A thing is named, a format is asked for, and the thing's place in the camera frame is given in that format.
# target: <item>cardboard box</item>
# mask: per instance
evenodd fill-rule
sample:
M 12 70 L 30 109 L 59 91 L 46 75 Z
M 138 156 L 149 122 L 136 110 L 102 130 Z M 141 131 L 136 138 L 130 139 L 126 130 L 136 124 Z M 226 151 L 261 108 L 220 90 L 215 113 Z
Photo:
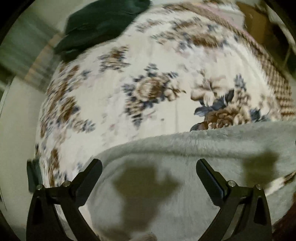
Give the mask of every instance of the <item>cardboard box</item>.
M 242 2 L 236 2 L 245 15 L 245 28 L 248 33 L 259 43 L 263 44 L 270 33 L 271 23 L 268 15 L 259 12 L 255 7 Z

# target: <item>beige flower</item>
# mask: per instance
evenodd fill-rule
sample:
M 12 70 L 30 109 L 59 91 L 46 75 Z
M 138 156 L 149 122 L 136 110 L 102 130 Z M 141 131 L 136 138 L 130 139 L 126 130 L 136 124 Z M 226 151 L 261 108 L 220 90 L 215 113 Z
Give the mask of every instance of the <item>beige flower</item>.
M 160 97 L 164 92 L 164 83 L 168 77 L 146 77 L 142 79 L 134 91 L 135 97 L 143 102 Z
M 198 101 L 203 99 L 205 106 L 212 106 L 218 96 L 224 95 L 229 89 L 220 85 L 224 75 L 217 78 L 204 78 L 201 85 L 196 85 L 191 91 L 191 99 Z

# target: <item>white floral fabric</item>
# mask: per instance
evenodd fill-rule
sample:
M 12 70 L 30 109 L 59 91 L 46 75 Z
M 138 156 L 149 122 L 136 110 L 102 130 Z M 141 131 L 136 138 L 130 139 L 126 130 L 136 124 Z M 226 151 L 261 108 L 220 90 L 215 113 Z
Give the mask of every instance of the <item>white floral fabric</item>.
M 129 141 L 277 120 L 280 107 L 250 46 L 206 16 L 165 5 L 60 64 L 36 148 L 45 186 L 59 186 Z

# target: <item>gray curtain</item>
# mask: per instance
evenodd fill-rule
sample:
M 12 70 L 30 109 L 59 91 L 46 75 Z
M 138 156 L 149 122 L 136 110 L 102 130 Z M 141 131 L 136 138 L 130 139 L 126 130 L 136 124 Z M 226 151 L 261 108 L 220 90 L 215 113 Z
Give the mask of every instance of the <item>gray curtain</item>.
M 61 39 L 34 12 L 26 10 L 14 23 L 0 46 L 0 65 L 24 81 L 45 91 L 59 57 L 53 47 Z

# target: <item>bed sheet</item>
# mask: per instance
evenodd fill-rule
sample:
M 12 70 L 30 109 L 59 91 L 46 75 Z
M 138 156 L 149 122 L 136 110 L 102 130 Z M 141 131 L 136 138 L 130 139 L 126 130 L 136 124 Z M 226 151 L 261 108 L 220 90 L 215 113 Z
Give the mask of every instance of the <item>bed sheet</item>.
M 246 32 L 202 5 L 152 7 L 57 68 L 36 134 L 44 185 L 71 181 L 91 157 L 133 140 L 294 118 L 290 96 Z

